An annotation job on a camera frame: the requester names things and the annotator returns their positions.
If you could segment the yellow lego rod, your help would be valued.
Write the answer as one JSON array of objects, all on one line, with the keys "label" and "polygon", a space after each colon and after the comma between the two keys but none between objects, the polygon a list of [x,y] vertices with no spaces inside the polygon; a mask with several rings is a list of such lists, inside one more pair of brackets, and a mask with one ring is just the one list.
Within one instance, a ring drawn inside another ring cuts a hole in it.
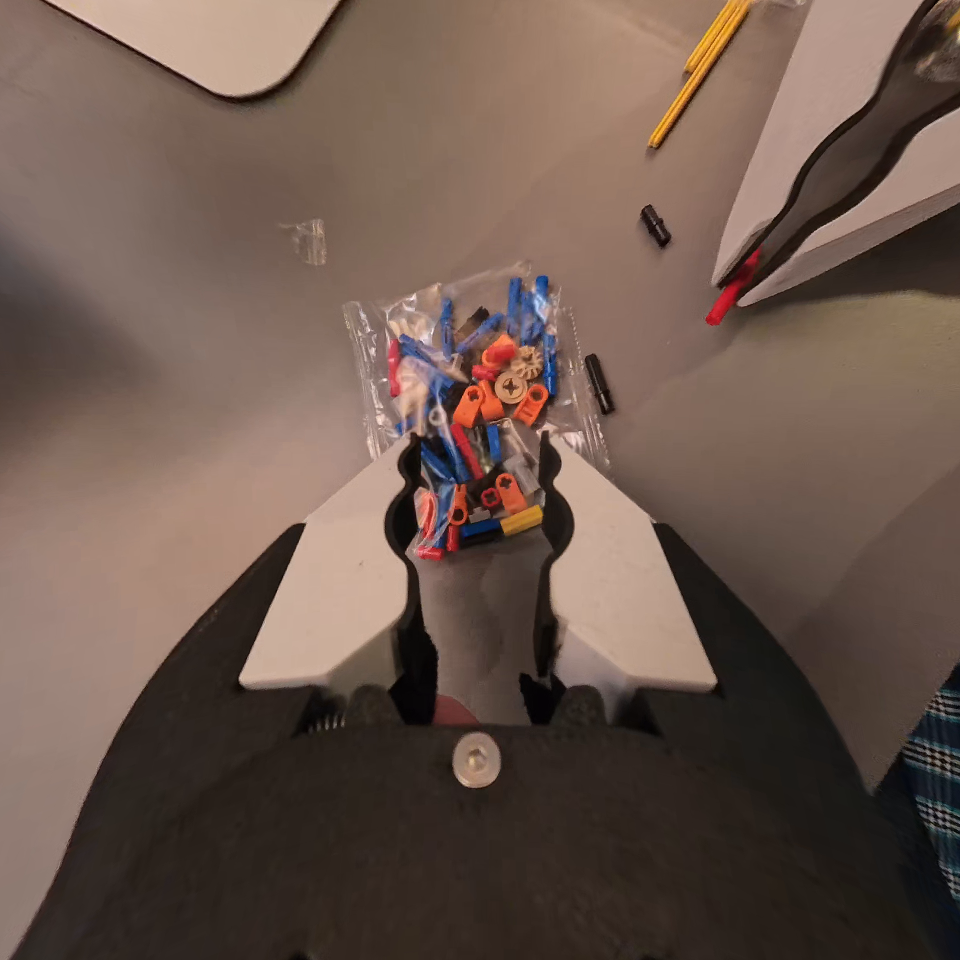
[{"label": "yellow lego rod", "polygon": [[732,16],[732,18],[730,18],[730,20],[726,23],[725,28],[721,31],[719,37],[713,43],[704,61],[691,75],[683,74],[686,79],[682,88],[678,91],[677,96],[673,102],[671,102],[670,106],[666,110],[666,113],[660,119],[659,123],[656,125],[648,139],[647,148],[649,150],[658,150],[664,144],[666,138],[668,138],[671,131],[674,129],[685,111],[690,106],[690,103],[694,99],[696,93],[702,88],[702,85],[714,69],[714,66],[716,66],[716,64],[719,62],[724,52],[727,50],[734,37],[737,35],[738,31],[749,17],[751,8],[755,6],[755,2],[753,1],[739,2],[741,3],[741,6],[738,8],[738,11]]},{"label": "yellow lego rod", "polygon": [[710,26],[705,31],[702,38],[689,55],[685,66],[683,67],[683,73],[685,75],[691,75],[702,64],[707,54],[712,49],[714,42],[716,42],[716,40],[719,38],[721,32],[731,20],[733,15],[738,11],[740,6],[741,3],[739,1],[727,1],[726,4],[721,8]]}]

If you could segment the clear bag of lego pieces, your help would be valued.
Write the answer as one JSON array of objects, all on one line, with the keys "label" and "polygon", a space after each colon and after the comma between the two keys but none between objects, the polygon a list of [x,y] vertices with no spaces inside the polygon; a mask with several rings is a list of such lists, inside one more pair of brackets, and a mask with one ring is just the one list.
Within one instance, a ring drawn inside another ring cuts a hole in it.
[{"label": "clear bag of lego pieces", "polygon": [[541,438],[610,457],[561,284],[527,261],[342,306],[372,459],[421,443],[411,551],[440,561],[543,507]]}]

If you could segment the person's plaid shirt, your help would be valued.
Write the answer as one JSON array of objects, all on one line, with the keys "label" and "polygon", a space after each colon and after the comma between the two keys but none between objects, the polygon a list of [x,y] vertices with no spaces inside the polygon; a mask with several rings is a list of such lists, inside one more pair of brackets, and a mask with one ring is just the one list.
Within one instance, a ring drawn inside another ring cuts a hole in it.
[{"label": "person's plaid shirt", "polygon": [[928,703],[901,750],[910,792],[954,904],[959,903],[959,668]]}]

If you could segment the red lego pin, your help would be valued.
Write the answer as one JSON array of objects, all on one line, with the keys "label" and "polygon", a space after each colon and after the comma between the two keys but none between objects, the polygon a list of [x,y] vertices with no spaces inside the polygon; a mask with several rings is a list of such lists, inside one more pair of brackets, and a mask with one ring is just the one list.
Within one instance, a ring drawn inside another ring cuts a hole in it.
[{"label": "red lego pin", "polygon": [[738,304],[746,288],[751,284],[761,258],[762,249],[758,247],[735,272],[732,279],[722,288],[713,306],[711,306],[705,316],[705,322],[709,326],[716,327],[720,325],[728,312]]}]

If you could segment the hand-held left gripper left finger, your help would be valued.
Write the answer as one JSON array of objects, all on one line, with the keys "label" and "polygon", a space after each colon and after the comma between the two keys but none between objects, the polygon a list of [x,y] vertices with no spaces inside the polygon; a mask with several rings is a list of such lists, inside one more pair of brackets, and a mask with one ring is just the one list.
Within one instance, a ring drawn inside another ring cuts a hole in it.
[{"label": "hand-held left gripper left finger", "polygon": [[316,688],[346,702],[378,686],[405,721],[433,723],[439,657],[407,556],[421,480],[412,435],[306,518],[239,674],[244,690]]}]

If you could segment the torn clear plastic scrap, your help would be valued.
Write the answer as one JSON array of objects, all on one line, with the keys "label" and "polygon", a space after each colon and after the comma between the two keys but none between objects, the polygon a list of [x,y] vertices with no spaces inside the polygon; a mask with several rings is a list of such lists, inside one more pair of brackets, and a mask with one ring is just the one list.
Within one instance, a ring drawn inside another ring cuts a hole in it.
[{"label": "torn clear plastic scrap", "polygon": [[328,242],[325,222],[311,218],[299,222],[282,222],[278,229],[288,235],[296,256],[312,267],[324,267],[328,262]]}]

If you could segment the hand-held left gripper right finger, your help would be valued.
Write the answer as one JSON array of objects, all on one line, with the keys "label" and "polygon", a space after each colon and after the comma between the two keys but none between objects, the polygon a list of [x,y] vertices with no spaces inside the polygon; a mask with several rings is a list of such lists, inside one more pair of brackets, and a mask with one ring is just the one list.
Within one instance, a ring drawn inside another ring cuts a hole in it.
[{"label": "hand-held left gripper right finger", "polygon": [[588,687],[615,724],[646,690],[714,694],[718,678],[652,517],[564,439],[542,434],[538,480],[549,553],[534,604],[532,724]]}]

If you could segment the white rounded board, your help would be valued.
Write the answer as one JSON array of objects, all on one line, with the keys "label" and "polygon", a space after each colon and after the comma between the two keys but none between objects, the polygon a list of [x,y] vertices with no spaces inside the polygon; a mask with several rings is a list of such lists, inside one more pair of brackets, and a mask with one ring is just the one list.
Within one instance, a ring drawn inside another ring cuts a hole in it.
[{"label": "white rounded board", "polygon": [[50,1],[199,88],[229,100],[295,71],[340,1]]}]

